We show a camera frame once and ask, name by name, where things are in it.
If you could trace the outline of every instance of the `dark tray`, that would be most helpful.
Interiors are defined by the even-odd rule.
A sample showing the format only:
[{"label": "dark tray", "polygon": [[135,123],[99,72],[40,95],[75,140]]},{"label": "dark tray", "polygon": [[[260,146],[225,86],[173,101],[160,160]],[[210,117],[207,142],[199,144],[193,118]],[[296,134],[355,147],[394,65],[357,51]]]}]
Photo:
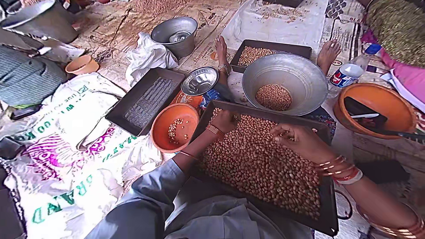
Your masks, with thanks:
[{"label": "dark tray", "polygon": [[106,119],[134,136],[146,135],[155,117],[180,91],[185,76],[167,69],[150,69],[114,105]]},{"label": "dark tray", "polygon": [[277,3],[277,4],[284,5],[284,6],[296,8],[302,3],[303,0],[264,0],[264,1],[269,2],[269,3]]},{"label": "dark tray", "polygon": [[245,46],[270,49],[275,53],[292,53],[307,59],[310,59],[310,57],[312,56],[312,48],[309,46],[263,42],[257,40],[244,40],[236,54],[233,56],[232,61],[230,62],[233,71],[244,73],[247,69],[246,67],[238,66],[239,58],[241,57],[242,51],[244,50]]},{"label": "dark tray", "polygon": [[[289,116],[284,114],[277,114],[269,111],[264,111],[261,109],[250,108],[244,105],[238,105],[223,101],[212,100],[207,108],[205,109],[202,117],[199,121],[198,126],[195,129],[195,132],[191,140],[194,140],[198,137],[207,127],[211,116],[213,115],[214,108],[218,107],[224,110],[236,111],[240,114],[250,115],[252,117],[262,118],[266,120],[271,120],[279,123],[290,123],[296,125],[306,125],[311,128],[317,129],[317,135],[328,145],[330,145],[330,134],[329,128],[326,124],[313,121],[309,119],[303,119],[300,117]],[[316,221],[309,216],[301,215],[294,213],[290,210],[280,208],[275,206],[272,203],[267,203],[263,200],[260,200],[252,195],[240,192],[236,188],[233,188],[230,185],[227,185],[221,181],[218,181],[210,176],[202,173],[198,168],[192,167],[190,175],[207,183],[212,186],[219,187],[220,189],[226,191],[231,196],[236,198],[247,198],[252,204],[258,207],[261,210],[273,214],[273,218],[276,217],[286,217],[291,218],[299,223],[302,223],[306,226],[309,226],[317,231],[325,233],[329,236],[335,236],[338,233],[338,219],[337,219],[337,208],[335,203],[335,193],[334,193],[334,184],[331,177],[326,176],[320,179],[319,187],[319,196],[320,196],[320,217]]]}]

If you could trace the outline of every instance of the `light blue garment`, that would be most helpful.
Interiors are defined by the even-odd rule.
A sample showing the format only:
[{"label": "light blue garment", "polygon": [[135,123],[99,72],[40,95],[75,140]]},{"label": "light blue garment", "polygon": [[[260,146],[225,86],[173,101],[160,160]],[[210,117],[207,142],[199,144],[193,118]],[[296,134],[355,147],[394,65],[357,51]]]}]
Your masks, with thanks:
[{"label": "light blue garment", "polygon": [[176,163],[167,161],[136,180],[86,238],[311,238],[309,228],[291,220],[282,218],[285,226],[278,227],[245,198],[221,195],[198,201],[214,189],[202,189],[202,182],[193,178],[182,188],[185,182]]}]

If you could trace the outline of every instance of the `woman's foot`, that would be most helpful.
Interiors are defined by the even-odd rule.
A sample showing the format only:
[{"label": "woman's foot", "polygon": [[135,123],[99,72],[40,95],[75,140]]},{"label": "woman's foot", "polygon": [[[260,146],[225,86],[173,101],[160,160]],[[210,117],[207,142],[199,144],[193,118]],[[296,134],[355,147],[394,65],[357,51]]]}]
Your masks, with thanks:
[{"label": "woman's foot", "polygon": [[317,56],[317,65],[325,75],[328,74],[332,62],[337,58],[339,53],[341,53],[341,47],[337,39],[327,41],[323,45],[322,50]]},{"label": "woman's foot", "polygon": [[222,36],[215,39],[215,50],[217,51],[218,64],[225,64],[227,66],[227,74],[230,72],[230,64],[227,61],[227,45]]}]

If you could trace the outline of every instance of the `mobile phone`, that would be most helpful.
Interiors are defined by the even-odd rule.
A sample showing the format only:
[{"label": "mobile phone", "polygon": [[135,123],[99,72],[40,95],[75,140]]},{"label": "mobile phone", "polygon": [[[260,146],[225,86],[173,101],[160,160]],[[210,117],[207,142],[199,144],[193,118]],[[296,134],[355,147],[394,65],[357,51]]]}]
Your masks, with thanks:
[{"label": "mobile phone", "polygon": [[388,120],[387,117],[383,116],[381,113],[372,110],[366,105],[356,101],[351,97],[344,98],[344,106],[349,115],[361,115],[361,114],[379,114],[376,117],[371,118],[356,118],[360,125],[366,128],[382,128],[385,122]]},{"label": "mobile phone", "polygon": [[40,108],[41,108],[41,105],[31,105],[31,106],[26,107],[24,109],[16,109],[10,115],[10,119],[11,120],[22,119],[24,117],[30,116],[32,114],[35,114],[36,112],[38,112],[40,110]]}]

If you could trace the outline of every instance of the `seed pile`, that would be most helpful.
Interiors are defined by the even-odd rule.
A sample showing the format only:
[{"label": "seed pile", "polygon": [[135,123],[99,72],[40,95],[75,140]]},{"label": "seed pile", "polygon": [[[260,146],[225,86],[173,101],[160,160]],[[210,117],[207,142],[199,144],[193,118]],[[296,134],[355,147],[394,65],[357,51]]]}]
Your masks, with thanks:
[{"label": "seed pile", "polygon": [[178,144],[178,141],[176,140],[176,128],[177,128],[177,125],[183,124],[183,120],[184,119],[176,119],[174,121],[174,124],[171,124],[168,127],[168,138],[170,139],[170,143]]},{"label": "seed pile", "polygon": [[242,51],[241,57],[239,58],[238,66],[247,67],[255,60],[267,55],[274,54],[270,49],[264,48],[254,48],[250,46],[245,46]]},{"label": "seed pile", "polygon": [[288,91],[276,84],[262,86],[255,94],[255,99],[262,106],[274,111],[285,111],[292,102]]},{"label": "seed pile", "polygon": [[[212,119],[219,111],[215,108]],[[318,220],[319,176],[315,166],[275,144],[269,131],[276,125],[241,115],[237,128],[208,147],[198,166],[239,191]]]},{"label": "seed pile", "polygon": [[140,13],[158,15],[183,6],[188,2],[190,0],[137,0],[134,3],[134,10]]}]

